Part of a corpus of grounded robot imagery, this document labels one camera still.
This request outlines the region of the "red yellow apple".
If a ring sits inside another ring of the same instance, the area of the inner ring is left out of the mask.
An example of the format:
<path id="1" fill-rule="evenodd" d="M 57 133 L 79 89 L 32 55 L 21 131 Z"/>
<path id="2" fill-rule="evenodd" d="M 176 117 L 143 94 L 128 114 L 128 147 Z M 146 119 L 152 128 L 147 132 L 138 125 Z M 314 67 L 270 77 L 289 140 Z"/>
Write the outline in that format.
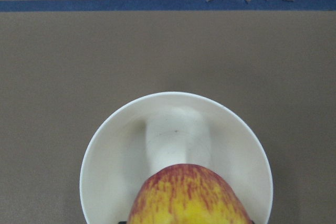
<path id="1" fill-rule="evenodd" d="M 252 223 L 231 186 L 212 170 L 176 164 L 149 177 L 128 223 Z"/>

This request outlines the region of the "white bowl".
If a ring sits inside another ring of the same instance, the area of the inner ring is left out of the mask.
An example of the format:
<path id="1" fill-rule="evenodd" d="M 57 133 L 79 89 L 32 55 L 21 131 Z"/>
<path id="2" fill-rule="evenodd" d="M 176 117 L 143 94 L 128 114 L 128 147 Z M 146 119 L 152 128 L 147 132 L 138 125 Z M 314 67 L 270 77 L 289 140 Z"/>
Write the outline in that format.
<path id="1" fill-rule="evenodd" d="M 250 127 L 211 99 L 161 92 L 122 106 L 92 137 L 79 183 L 86 222 L 127 220 L 144 181 L 180 163 L 214 171 L 229 183 L 255 223 L 269 221 L 271 169 Z"/>

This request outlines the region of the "brown paper table cover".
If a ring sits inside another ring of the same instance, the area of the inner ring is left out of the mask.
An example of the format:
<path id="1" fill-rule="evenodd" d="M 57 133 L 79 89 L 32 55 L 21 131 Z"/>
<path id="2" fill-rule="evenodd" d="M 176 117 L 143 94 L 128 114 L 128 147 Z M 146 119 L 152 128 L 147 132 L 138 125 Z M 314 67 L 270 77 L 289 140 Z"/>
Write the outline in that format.
<path id="1" fill-rule="evenodd" d="M 84 223 L 97 127 L 185 91 L 241 117 L 274 178 L 270 223 L 335 223 L 335 12 L 1 13 L 1 223 Z"/>

